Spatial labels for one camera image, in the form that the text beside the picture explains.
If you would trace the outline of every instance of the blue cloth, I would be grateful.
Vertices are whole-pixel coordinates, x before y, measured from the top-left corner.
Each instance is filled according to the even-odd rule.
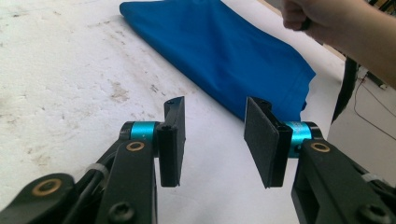
[[[247,96],[255,96],[271,102],[279,120],[300,120],[314,72],[295,49],[220,0],[128,2],[120,13],[166,60],[240,119]]]

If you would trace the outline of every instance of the black cable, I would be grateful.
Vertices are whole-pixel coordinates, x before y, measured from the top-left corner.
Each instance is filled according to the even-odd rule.
[[[101,163],[105,167],[111,167],[115,155],[116,155],[116,151],[113,151],[109,153],[99,163]],[[77,182],[76,189],[78,193],[81,193],[87,187],[87,185],[91,182],[94,173],[95,173],[94,170],[87,171],[87,173]]]
[[[78,219],[78,215],[85,204],[90,200],[93,191],[98,187],[99,183],[102,181],[103,175],[102,173],[96,171],[92,180],[88,184],[87,188],[85,188],[82,193],[79,195],[77,202],[73,205],[73,207],[68,212],[66,218],[62,222],[63,224],[73,224],[76,223]]]
[[[370,187],[372,187],[373,191],[381,197],[381,200],[387,205],[392,213],[396,214],[396,195],[389,190],[381,189],[373,184],[371,184]]]
[[[362,166],[360,166],[357,162],[353,161],[352,159],[350,159],[348,156],[346,156],[349,159],[349,162],[352,164],[352,166],[355,168],[355,170],[361,174],[361,175],[365,175],[367,173],[369,173],[366,169],[364,169]]]
[[[358,90],[361,87],[363,81],[366,79],[367,76],[365,76],[364,78],[361,79],[361,83],[359,84],[358,88],[355,91],[355,104],[353,105],[353,110],[355,111],[355,113],[363,120],[365,120],[367,123],[371,124],[373,127],[377,128],[380,132],[386,134],[387,136],[389,136],[391,139],[396,141],[396,138],[393,137],[392,135],[390,135],[389,133],[385,132],[384,130],[382,130],[381,128],[379,128],[378,126],[376,126],[375,124],[373,124],[370,120],[366,119],[364,116],[362,116],[357,110],[356,110],[356,104],[357,104],[357,95],[358,95]]]
[[[388,10],[388,8],[393,5],[393,0],[388,0],[386,1],[381,7],[379,7],[380,11],[386,12]]]
[[[334,114],[332,116],[332,123],[338,118],[341,112],[344,111],[349,99],[352,97],[353,90],[355,90],[357,72],[358,64],[353,59],[346,57],[343,84],[338,94],[337,104],[335,105]]]

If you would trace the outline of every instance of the human hand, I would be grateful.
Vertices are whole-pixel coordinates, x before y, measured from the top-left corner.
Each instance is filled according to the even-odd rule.
[[[317,41],[336,46],[336,38],[347,32],[350,17],[357,16],[363,0],[282,0],[283,24],[298,31],[306,18],[311,20],[305,32]]]

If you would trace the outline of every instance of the stain on surface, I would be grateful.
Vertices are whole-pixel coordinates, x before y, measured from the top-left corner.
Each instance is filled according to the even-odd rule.
[[[18,18],[18,17],[21,17],[21,16],[27,16],[27,15],[29,15],[28,13],[26,13],[26,10],[18,10],[18,11],[15,11],[15,12],[11,12],[11,17],[12,18]]]
[[[35,155],[35,154],[40,153],[41,151],[46,151],[46,150],[48,150],[48,149],[47,149],[47,146],[45,146],[45,145],[39,145],[39,146],[35,146],[35,147],[28,147],[28,148],[26,148],[26,149],[27,149],[27,150],[26,150],[26,153],[27,153],[28,155]],[[43,153],[41,153],[38,157],[35,157],[35,158],[33,159],[33,161],[41,160],[40,158],[42,158],[42,156],[43,156]]]
[[[14,125],[16,122],[17,122],[16,119],[12,119],[12,120],[8,120],[7,121],[8,124],[12,124],[12,125]]]
[[[131,114],[131,117],[134,118],[134,119],[137,119],[137,116],[134,113]]]
[[[122,31],[116,31],[117,34],[119,34],[120,36],[125,37],[124,33]]]
[[[119,82],[111,82],[111,86],[113,87],[113,91],[114,91],[114,93],[111,95],[112,101],[121,103],[129,99],[128,91],[123,89]]]
[[[76,130],[79,128],[79,125],[75,121],[70,121],[67,123],[67,127],[71,130]]]
[[[48,163],[50,162],[50,156],[43,153],[32,159],[32,161],[38,166],[45,166],[48,165]]]
[[[155,85],[152,85],[152,84],[151,84],[150,89],[151,89],[152,91],[154,91],[155,93],[157,93],[157,91],[158,91],[158,88],[157,88]]]
[[[93,27],[99,27],[104,25],[108,25],[110,23],[110,21],[103,21],[103,22],[98,22],[96,24],[91,24],[91,25],[87,25],[88,28],[93,28]]]

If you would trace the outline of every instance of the bolt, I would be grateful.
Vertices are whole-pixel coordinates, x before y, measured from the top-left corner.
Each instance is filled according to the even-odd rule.
[[[390,224],[392,220],[384,209],[374,204],[365,204],[359,208],[360,215],[371,223]]]
[[[126,149],[132,152],[139,151],[145,147],[145,144],[142,142],[132,142],[126,146]]]
[[[329,152],[330,148],[322,143],[312,143],[311,144],[312,149],[319,151],[319,152]]]
[[[46,182],[42,186],[40,186],[40,188],[38,188],[38,190],[47,191],[47,190],[53,189],[55,187],[55,185],[56,185],[56,183],[54,181]]]
[[[108,221],[112,224],[132,223],[134,209],[129,203],[116,203],[108,212]]]
[[[301,145],[297,145],[294,147],[294,152],[301,153]]]
[[[163,126],[163,130],[171,130],[172,129],[172,126],[170,126],[170,125],[165,125],[165,126]]]

